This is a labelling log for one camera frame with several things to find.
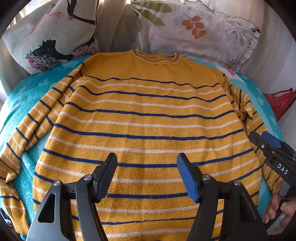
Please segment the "finger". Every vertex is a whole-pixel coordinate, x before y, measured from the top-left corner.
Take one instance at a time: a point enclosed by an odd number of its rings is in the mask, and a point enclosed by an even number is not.
[[[282,181],[280,181],[278,183],[278,185],[276,186],[276,189],[274,190],[274,194],[279,194],[279,191],[281,190],[281,183],[282,183]]]
[[[292,218],[295,210],[296,210],[296,201],[284,202],[281,205],[281,210],[285,213],[289,218]]]
[[[276,211],[271,206],[268,206],[265,212],[270,219],[274,219],[276,216]]]
[[[266,213],[266,212],[264,213],[263,218],[264,218],[264,223],[268,223],[268,221],[270,220],[270,217],[269,217],[268,213]]]
[[[272,195],[271,200],[269,201],[269,205],[270,207],[272,207],[273,210],[278,210],[279,209],[279,200],[278,200],[278,194],[274,194]]]

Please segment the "printed leaf pattern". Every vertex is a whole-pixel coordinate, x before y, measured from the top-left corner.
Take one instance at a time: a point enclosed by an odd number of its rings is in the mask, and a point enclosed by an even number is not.
[[[236,59],[231,58],[230,60],[227,60],[227,63],[225,63],[225,65],[223,67],[232,70],[235,67],[235,65],[237,64],[237,62],[238,62],[238,56]]]
[[[145,8],[149,8],[153,11],[156,11],[156,12],[172,12],[172,8],[165,4],[165,3],[162,3],[162,2],[134,2],[133,4],[136,4],[140,7],[145,7]]]
[[[187,30],[191,30],[192,36],[194,39],[200,39],[201,37],[207,34],[207,31],[204,29],[205,26],[200,20],[202,19],[200,16],[194,16],[193,18],[189,18],[189,20],[183,20],[182,25],[186,26]]]
[[[131,7],[133,8],[136,18],[137,18],[137,26],[138,26],[138,31],[141,32],[142,30],[142,22],[140,19],[140,14],[147,18],[151,23],[153,23],[155,26],[159,26],[159,27],[163,27],[165,26],[165,24],[163,23],[163,21],[158,18],[157,16],[155,16],[153,13],[151,13],[148,10],[145,9],[139,9],[136,8],[136,6],[139,7],[143,7],[143,8],[147,8],[150,10],[153,10],[155,12],[161,12],[161,13],[168,13],[168,12],[172,12],[172,8],[162,2],[151,2],[151,1],[145,1],[145,2],[132,2],[131,3]]]
[[[227,20],[229,24],[231,24],[234,28],[227,29],[225,32],[231,31],[230,37],[233,38],[235,41],[239,41],[239,44],[243,47],[245,41],[249,43],[253,32],[258,32],[260,33],[259,28],[245,28],[243,27],[242,23],[239,21],[230,21]]]

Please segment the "turquoise blanket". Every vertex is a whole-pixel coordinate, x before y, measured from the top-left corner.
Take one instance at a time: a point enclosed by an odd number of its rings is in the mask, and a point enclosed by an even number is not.
[[[14,88],[0,112],[0,151],[13,130],[15,130],[16,126],[35,105],[35,103],[37,103],[39,99],[53,87],[53,85],[76,68],[86,58],[87,57],[82,57],[72,60],[62,64],[61,66],[55,67],[52,70],[25,78]],[[273,119],[275,120],[274,114],[263,94],[254,82],[244,76],[240,77],[243,81],[231,80],[232,84],[241,88],[249,95],[252,104],[260,114],[268,130],[274,136],[282,140],[283,137],[276,121],[272,121]],[[35,216],[32,198],[32,184],[35,166],[49,134],[50,132],[40,139],[40,141],[38,141],[38,143],[35,144],[28,152],[23,154],[20,174],[12,181],[24,202],[29,223],[31,223]],[[265,184],[265,181],[261,183],[259,198],[260,202],[258,210],[262,214],[266,209],[268,201],[270,200],[270,192]],[[4,206],[2,199],[0,199],[0,206]]]

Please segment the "pillow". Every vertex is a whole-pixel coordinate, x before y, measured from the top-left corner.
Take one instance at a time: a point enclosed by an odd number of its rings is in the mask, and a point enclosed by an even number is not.
[[[131,7],[146,53],[176,52],[238,72],[258,43],[254,24],[211,11],[200,1],[134,1]]]
[[[97,0],[53,0],[24,17],[3,35],[15,59],[30,74],[99,52]]]

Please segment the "red object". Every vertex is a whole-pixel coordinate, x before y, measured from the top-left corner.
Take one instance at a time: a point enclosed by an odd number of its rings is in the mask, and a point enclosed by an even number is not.
[[[296,91],[294,92],[292,88],[289,90],[284,90],[280,92],[276,92],[273,94],[263,93],[268,103],[270,104],[275,116],[276,120],[279,121],[280,118],[286,113],[286,111],[291,107],[291,105],[296,100]]]

